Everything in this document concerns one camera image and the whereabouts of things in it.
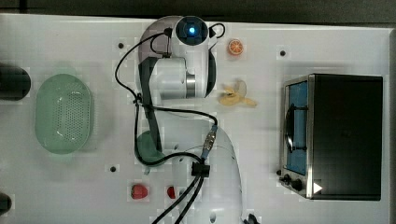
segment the black cable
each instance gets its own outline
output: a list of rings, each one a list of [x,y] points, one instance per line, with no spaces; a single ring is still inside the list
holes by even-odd
[[[169,55],[169,40],[171,37],[168,36],[168,44],[166,45],[166,54]]]
[[[197,175],[192,182],[190,183],[189,187],[180,195],[180,197],[174,202],[172,203],[172,205],[170,205],[165,211],[163,211],[155,220],[154,222],[152,222],[152,224],[157,224],[161,219],[163,219],[163,217],[166,216],[166,214],[168,214],[170,211],[172,211],[172,209],[174,209],[192,190],[192,188],[195,186],[195,184],[198,182],[198,180],[200,179],[200,176]]]
[[[206,113],[201,112],[201,111],[186,110],[186,109],[164,108],[164,107],[157,107],[157,106],[154,106],[154,105],[142,105],[142,106],[143,107],[148,107],[150,109],[160,110],[160,111],[202,115],[202,116],[208,117],[210,119],[213,119],[213,121],[215,122],[215,125],[218,125],[218,119],[216,119],[216,117],[214,117],[212,115],[209,115],[209,114],[206,114]]]
[[[151,39],[151,41],[149,42],[149,47],[150,47],[151,50],[152,50],[154,53],[156,53],[156,54],[161,54],[161,53],[159,53],[157,50],[155,50],[155,49],[152,47],[152,43],[153,43],[154,40],[155,40],[158,36],[160,36],[160,35],[157,35],[157,36],[153,37],[153,38]]]
[[[216,37],[217,38],[222,38],[224,36],[224,34],[225,34],[225,25],[223,23],[215,23],[215,24],[211,25],[209,28],[212,29],[213,27],[218,26],[218,25],[222,26],[223,33],[221,35],[219,35],[219,36],[216,36]]]
[[[163,33],[159,33],[159,34],[156,34],[156,35],[151,35],[151,36],[147,37],[146,39],[144,39],[144,40],[140,41],[139,43],[137,43],[133,48],[131,48],[130,50],[128,50],[128,51],[125,53],[125,55],[121,58],[119,64],[117,64],[116,71],[114,72],[114,77],[116,78],[117,82],[118,82],[123,88],[125,88],[126,90],[128,90],[128,91],[134,96],[135,99],[137,99],[136,93],[134,93],[134,91],[133,91],[131,88],[129,88],[129,87],[127,87],[126,85],[122,84],[122,82],[120,82],[120,80],[119,80],[118,72],[119,72],[120,66],[121,66],[122,62],[125,60],[125,58],[126,58],[135,48],[137,48],[139,45],[143,44],[144,42],[150,40],[151,38],[157,37],[157,36],[159,36],[159,35],[163,35]]]
[[[198,196],[198,193],[202,187],[202,185],[204,184],[204,177],[201,176],[201,179],[199,180],[198,186],[194,191],[194,194],[192,194],[189,202],[187,203],[187,205],[184,207],[183,211],[181,212],[180,216],[178,216],[175,224],[179,224],[181,222],[181,220],[183,220],[183,217],[186,216],[187,212],[189,211],[191,205],[194,203],[195,198]]]

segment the green strainer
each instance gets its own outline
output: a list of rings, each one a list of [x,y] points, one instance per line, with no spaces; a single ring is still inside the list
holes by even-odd
[[[60,74],[47,79],[37,92],[35,136],[49,152],[71,153],[87,141],[91,95],[78,78]]]

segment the red object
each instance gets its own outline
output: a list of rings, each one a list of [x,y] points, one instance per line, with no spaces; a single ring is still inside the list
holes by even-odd
[[[146,198],[148,194],[149,191],[145,186],[141,184],[136,184],[132,186],[131,196],[133,199],[143,199]]]
[[[169,187],[168,190],[166,191],[168,193],[169,198],[175,199],[175,189],[173,186]]]

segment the white table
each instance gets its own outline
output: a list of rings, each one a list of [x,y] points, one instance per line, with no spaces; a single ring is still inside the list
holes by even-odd
[[[144,175],[134,157],[132,97],[113,78],[115,65],[153,20],[0,14],[0,62],[24,68],[33,80],[27,98],[0,102],[0,191],[13,209],[0,223],[150,223],[169,201],[166,164]],[[389,223],[389,32],[390,29],[225,23],[216,46],[218,79],[206,99],[173,101],[214,113],[239,162],[245,212],[260,223]],[[243,41],[238,59],[226,52],[230,38]],[[118,49],[122,42],[126,49]],[[285,57],[279,52],[285,50]],[[134,87],[137,54],[121,79]],[[66,71],[89,85],[95,125],[89,143],[72,156],[54,156],[35,139],[35,96],[48,77]],[[280,88],[313,72],[382,75],[385,79],[384,153],[380,202],[307,201],[277,183]],[[218,103],[222,84],[247,83],[259,104]],[[111,165],[119,169],[108,171]],[[149,186],[143,202],[130,199],[132,183]],[[171,223],[168,217],[165,223]]]

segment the small orange fruit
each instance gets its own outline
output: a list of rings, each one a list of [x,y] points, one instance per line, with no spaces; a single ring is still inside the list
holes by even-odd
[[[239,55],[244,51],[244,46],[242,45],[242,42],[240,40],[233,39],[228,44],[228,51],[232,55]]]

